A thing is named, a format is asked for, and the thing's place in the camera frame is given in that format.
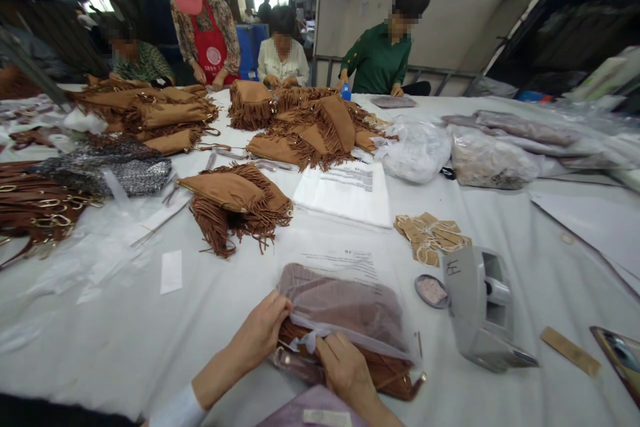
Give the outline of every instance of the worker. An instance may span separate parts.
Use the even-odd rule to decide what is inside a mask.
[[[342,60],[339,82],[344,83],[356,71],[354,93],[377,93],[402,97],[428,95],[429,82],[402,86],[411,52],[409,30],[418,23],[431,0],[393,0],[388,20],[366,30]]]
[[[240,44],[224,0],[172,0],[180,52],[196,81],[214,91],[239,79]]]
[[[175,84],[173,70],[160,50],[154,45],[137,40],[133,26],[117,21],[109,29],[109,42],[113,50],[113,80],[141,80],[164,88]]]
[[[305,50],[292,38],[295,12],[284,5],[271,11],[273,36],[262,40],[258,53],[258,79],[267,87],[305,87],[309,64]]]
[[[271,6],[269,4],[270,0],[265,0],[258,7],[258,18],[260,19],[260,23],[269,24],[269,16],[271,15]]]
[[[280,325],[292,311],[290,300],[277,290],[271,292],[251,311],[229,345],[215,354],[181,393],[152,413],[144,427],[200,425],[228,390],[275,351]],[[378,397],[364,356],[342,332],[324,340],[317,338],[316,349],[325,369],[327,387],[368,425],[402,426]]]

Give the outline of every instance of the smartphone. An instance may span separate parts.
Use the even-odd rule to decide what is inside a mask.
[[[602,327],[590,330],[640,409],[640,342]]]

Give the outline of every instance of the clear plastic bag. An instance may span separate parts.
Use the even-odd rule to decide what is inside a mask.
[[[460,185],[517,190],[540,174],[520,147],[473,128],[450,125],[447,130],[453,139],[453,169]]]
[[[296,326],[321,337],[342,331],[357,346],[418,364],[413,323],[374,237],[337,240],[320,232],[286,232],[279,245],[286,254],[279,255],[283,271],[277,289],[293,302],[289,319]],[[310,352],[315,349],[315,334],[299,341]]]
[[[451,140],[437,121],[420,121],[398,115],[385,128],[385,135],[399,140],[374,138],[376,160],[382,160],[385,171],[415,183],[431,181],[451,156]]]

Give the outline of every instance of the floral shirt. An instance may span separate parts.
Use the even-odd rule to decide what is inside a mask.
[[[225,45],[227,46],[227,60],[225,60],[223,68],[229,75],[237,75],[240,68],[240,44],[238,43],[238,32],[235,29],[231,9],[224,0],[208,1],[215,22],[222,32],[225,38]],[[187,63],[192,59],[198,61],[198,49],[195,46],[191,17],[178,10],[173,0],[171,0],[171,14],[173,16],[173,24],[175,25],[175,33],[178,36],[182,57]],[[196,16],[195,22],[198,30],[213,31],[213,25],[211,24],[211,19],[206,9],[203,10],[203,13]]]
[[[175,79],[166,58],[157,47],[138,40],[138,62],[131,62],[113,49],[113,71],[124,80],[152,81],[160,77]]]

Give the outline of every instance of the sparkly fabric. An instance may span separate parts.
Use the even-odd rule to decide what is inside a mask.
[[[167,183],[171,160],[126,134],[106,133],[90,137],[71,153],[45,160],[31,172],[65,187],[111,195],[103,168],[113,172],[127,195],[153,195]]]

